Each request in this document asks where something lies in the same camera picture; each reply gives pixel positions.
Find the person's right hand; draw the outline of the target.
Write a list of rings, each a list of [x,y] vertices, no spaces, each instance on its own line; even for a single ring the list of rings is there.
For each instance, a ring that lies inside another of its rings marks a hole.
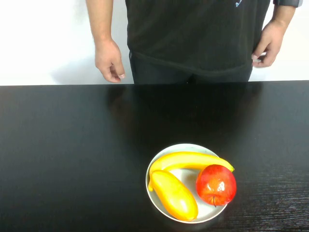
[[[120,83],[125,78],[121,52],[113,39],[95,41],[95,66],[108,82]]]

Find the person's left hand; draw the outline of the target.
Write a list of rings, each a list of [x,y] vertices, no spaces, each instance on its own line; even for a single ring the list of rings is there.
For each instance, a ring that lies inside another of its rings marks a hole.
[[[252,65],[256,68],[270,67],[282,45],[288,24],[271,20],[262,30],[260,41],[252,54]]]

